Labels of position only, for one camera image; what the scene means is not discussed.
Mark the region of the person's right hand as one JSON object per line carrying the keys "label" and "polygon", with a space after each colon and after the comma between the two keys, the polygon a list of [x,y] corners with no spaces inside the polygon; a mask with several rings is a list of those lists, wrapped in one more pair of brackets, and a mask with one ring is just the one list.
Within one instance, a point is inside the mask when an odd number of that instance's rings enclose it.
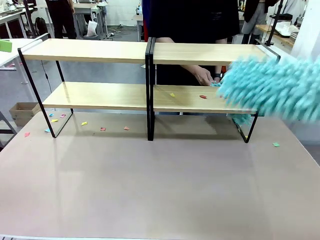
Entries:
{"label": "person's right hand", "polygon": [[201,86],[212,85],[213,78],[211,76],[211,73],[207,69],[200,66],[196,66],[193,75]]}

